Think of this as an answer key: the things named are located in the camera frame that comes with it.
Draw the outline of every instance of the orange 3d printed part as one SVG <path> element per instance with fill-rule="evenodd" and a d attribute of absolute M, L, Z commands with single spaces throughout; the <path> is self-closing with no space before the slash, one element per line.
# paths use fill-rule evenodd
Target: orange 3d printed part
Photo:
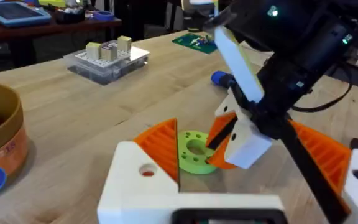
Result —
<path fill-rule="evenodd" d="M 169 119 L 134 139 L 174 181 L 178 181 L 177 120 Z"/>

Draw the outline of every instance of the blue cap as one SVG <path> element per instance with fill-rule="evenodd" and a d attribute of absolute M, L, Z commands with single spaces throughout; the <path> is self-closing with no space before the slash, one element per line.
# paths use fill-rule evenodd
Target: blue cap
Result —
<path fill-rule="evenodd" d="M 211 80 L 212 82 L 215 84 L 215 85 L 221 85 L 219 83 L 219 80 L 224 76 L 224 75 L 227 75 L 226 72 L 222 72 L 222 71 L 216 71 L 212 74 L 211 76 Z"/>

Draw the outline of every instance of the orange ribbed bracket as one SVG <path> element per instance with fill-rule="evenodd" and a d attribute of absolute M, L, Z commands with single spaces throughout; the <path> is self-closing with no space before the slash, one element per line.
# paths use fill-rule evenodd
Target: orange ribbed bracket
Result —
<path fill-rule="evenodd" d="M 212 128 L 209 130 L 206 145 L 208 146 L 211 141 L 223 130 L 223 128 L 230 123 L 236 117 L 235 112 L 224 114 L 215 118 Z M 227 135 L 220 143 L 219 147 L 215 150 L 215 153 L 207 160 L 209 164 L 212 164 L 221 169 L 234 169 L 237 166 L 230 164 L 224 160 L 224 152 L 226 152 L 227 144 L 229 143 L 230 134 Z"/>
<path fill-rule="evenodd" d="M 164 121 L 134 139 L 174 181 L 178 182 L 177 120 Z"/>
<path fill-rule="evenodd" d="M 338 196 L 341 196 L 351 159 L 351 150 L 309 127 L 294 121 L 290 122 L 302 145 L 309 152 L 331 188 Z"/>

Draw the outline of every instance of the green led light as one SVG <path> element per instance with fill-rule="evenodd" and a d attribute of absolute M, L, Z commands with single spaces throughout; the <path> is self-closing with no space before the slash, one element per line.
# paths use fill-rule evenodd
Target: green led light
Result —
<path fill-rule="evenodd" d="M 278 16 L 278 9 L 276 6 L 271 6 L 270 9 L 267 11 L 267 14 L 271 17 L 277 17 Z"/>
<path fill-rule="evenodd" d="M 347 34 L 345 36 L 345 38 L 342 39 L 342 43 L 348 44 L 352 39 L 353 39 L 353 36 L 351 36 L 350 34 Z"/>

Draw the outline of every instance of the clear plastic box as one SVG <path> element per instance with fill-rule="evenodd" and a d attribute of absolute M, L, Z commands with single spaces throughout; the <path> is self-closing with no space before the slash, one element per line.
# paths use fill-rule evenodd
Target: clear plastic box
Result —
<path fill-rule="evenodd" d="M 116 40 L 103 45 L 116 45 Z M 80 50 L 63 57 L 69 71 L 79 74 L 101 85 L 107 85 L 114 80 L 147 64 L 149 53 L 138 47 L 131 47 L 131 53 L 118 52 L 117 60 L 91 60 L 86 56 L 85 50 Z"/>

